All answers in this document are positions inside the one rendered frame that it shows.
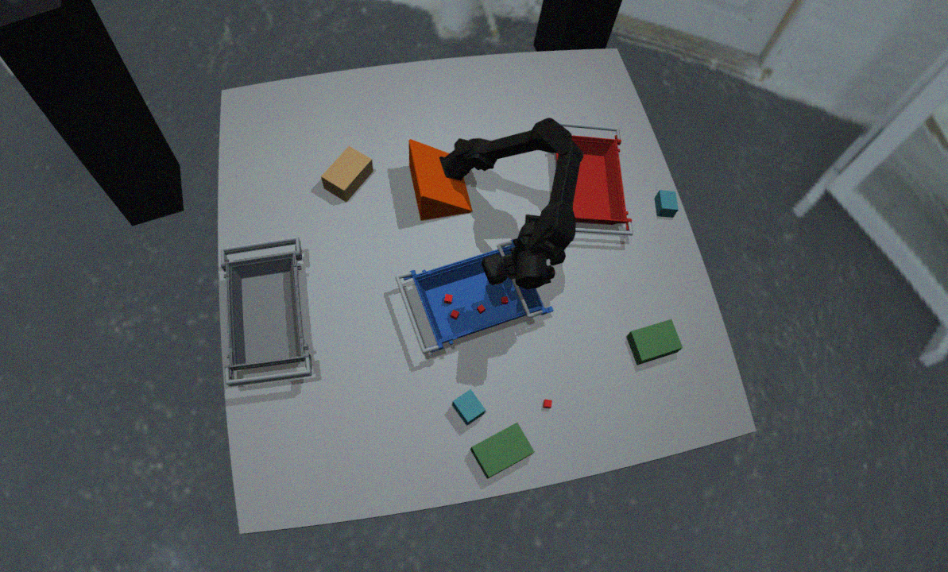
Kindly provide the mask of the teal cube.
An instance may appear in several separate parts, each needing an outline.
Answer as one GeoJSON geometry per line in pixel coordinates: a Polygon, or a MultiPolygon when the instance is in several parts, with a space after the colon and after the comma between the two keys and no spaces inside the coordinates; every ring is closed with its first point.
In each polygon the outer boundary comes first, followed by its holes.
{"type": "Polygon", "coordinates": [[[485,414],[486,410],[478,401],[476,395],[474,395],[471,388],[466,393],[463,393],[461,396],[452,401],[451,405],[456,412],[458,412],[460,419],[464,421],[466,426],[469,426],[471,421],[475,421],[478,417],[485,414]]]}
{"type": "Polygon", "coordinates": [[[655,197],[656,216],[673,218],[679,207],[674,191],[659,191],[655,197]]]}

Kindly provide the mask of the blue plastic tray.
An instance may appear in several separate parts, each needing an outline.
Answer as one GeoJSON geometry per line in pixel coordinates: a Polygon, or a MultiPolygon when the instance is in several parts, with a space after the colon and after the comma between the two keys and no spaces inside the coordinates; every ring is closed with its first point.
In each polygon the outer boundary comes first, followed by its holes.
{"type": "MultiPolygon", "coordinates": [[[[490,284],[483,270],[483,257],[498,254],[498,249],[480,254],[480,256],[464,258],[458,263],[442,265],[434,270],[422,270],[416,274],[411,270],[411,276],[404,276],[404,281],[413,279],[420,296],[420,302],[425,308],[425,314],[437,341],[438,350],[443,344],[473,334],[479,330],[493,328],[500,323],[513,321],[521,316],[527,316],[515,291],[513,280],[507,278],[501,284],[490,284]],[[444,303],[445,295],[452,296],[451,304],[444,303]],[[501,304],[501,297],[509,297],[509,304],[501,304]],[[485,311],[478,314],[477,307],[483,304],[485,311]],[[458,319],[451,318],[451,312],[459,312],[458,319]]],[[[529,309],[529,314],[542,311],[543,314],[553,312],[552,307],[545,308],[536,288],[521,288],[522,297],[529,309]]]]}

